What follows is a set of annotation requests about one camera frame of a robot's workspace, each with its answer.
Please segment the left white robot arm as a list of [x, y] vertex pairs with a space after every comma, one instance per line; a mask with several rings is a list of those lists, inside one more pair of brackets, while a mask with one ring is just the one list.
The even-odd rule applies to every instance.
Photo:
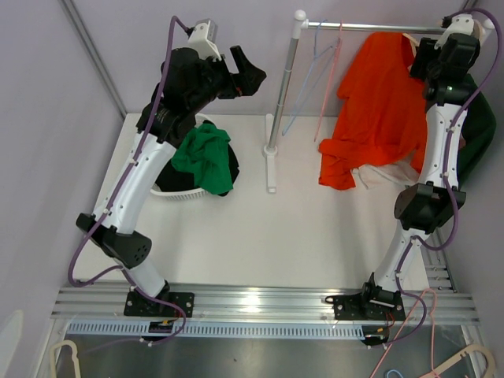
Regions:
[[232, 46], [238, 71], [224, 57], [200, 57], [194, 48], [170, 50], [161, 64], [161, 79], [137, 123], [132, 151], [113, 188], [92, 213], [81, 213], [76, 226], [82, 244], [92, 242], [115, 261], [115, 269], [144, 293], [142, 307], [153, 316], [169, 308], [168, 288], [149, 258], [151, 240], [135, 227], [156, 179], [196, 125], [195, 116], [213, 100], [254, 95], [266, 78], [241, 46]]

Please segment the pink wire hanger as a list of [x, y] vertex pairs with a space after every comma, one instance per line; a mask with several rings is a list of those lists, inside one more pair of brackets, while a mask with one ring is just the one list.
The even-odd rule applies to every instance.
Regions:
[[318, 136], [319, 136], [320, 131], [321, 131], [322, 120], [324, 118], [324, 115], [325, 115], [325, 112], [326, 112], [326, 109], [327, 109], [328, 100], [329, 100], [329, 96], [330, 96], [330, 92], [331, 92], [331, 87], [332, 87], [332, 83], [333, 83], [333, 80], [334, 80], [335, 70], [336, 70], [336, 67], [338, 65], [339, 55], [340, 55], [341, 47], [342, 47], [342, 44], [343, 44], [342, 31], [343, 31], [343, 24], [340, 24], [339, 27], [338, 27], [338, 38], [336, 40], [336, 44], [335, 44], [335, 48], [334, 48], [334, 54], [333, 54], [332, 60], [331, 60], [332, 64], [331, 64], [331, 68], [330, 68], [330, 71], [329, 71], [328, 80], [327, 80], [327, 83], [326, 83], [326, 88], [325, 88], [325, 93], [324, 93], [324, 100], [323, 100], [323, 103], [322, 103], [321, 112], [320, 112], [320, 115], [319, 115], [319, 118], [318, 118], [318, 122], [317, 122], [317, 129], [316, 129], [316, 132], [315, 132], [315, 135], [314, 135], [314, 138], [313, 138], [314, 142], [316, 142], [318, 140]]

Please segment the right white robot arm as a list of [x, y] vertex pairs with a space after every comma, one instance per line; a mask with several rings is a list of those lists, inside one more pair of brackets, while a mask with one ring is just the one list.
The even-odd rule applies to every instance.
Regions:
[[413, 253], [448, 220], [458, 221], [466, 195], [458, 183], [458, 140], [476, 92], [465, 80], [480, 53], [479, 40], [451, 32], [439, 40], [421, 40], [410, 75], [425, 81], [428, 138], [419, 180], [395, 202], [398, 222], [391, 245], [362, 288], [360, 313], [380, 319], [402, 308], [401, 283]]

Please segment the orange t shirt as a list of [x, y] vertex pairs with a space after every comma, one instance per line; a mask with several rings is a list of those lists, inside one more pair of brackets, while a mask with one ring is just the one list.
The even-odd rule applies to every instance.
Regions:
[[336, 92], [343, 106], [332, 137], [319, 145], [319, 183], [339, 191], [356, 186], [352, 172], [403, 161], [418, 176], [427, 123], [424, 84], [410, 77], [414, 56], [401, 33], [375, 32], [361, 45]]

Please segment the blue wire hanger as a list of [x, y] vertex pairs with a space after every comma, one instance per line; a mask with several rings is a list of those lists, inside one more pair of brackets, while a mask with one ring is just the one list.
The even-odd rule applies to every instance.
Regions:
[[321, 22], [318, 22], [316, 24], [317, 27], [315, 28], [315, 34], [313, 37], [312, 61], [310, 62], [309, 69], [302, 82], [302, 87], [299, 90], [288, 122], [283, 127], [281, 133], [282, 136], [287, 135], [296, 119], [301, 115], [301, 112], [303, 111], [306, 103], [309, 101], [314, 91], [317, 89], [317, 86], [325, 73], [327, 71], [330, 71], [332, 64], [331, 60], [334, 54], [334, 48], [338, 37], [331, 44], [328, 44], [323, 50], [318, 50], [318, 35], [322, 30], [322, 24], [325, 22], [327, 22], [327, 20], [322, 20]]

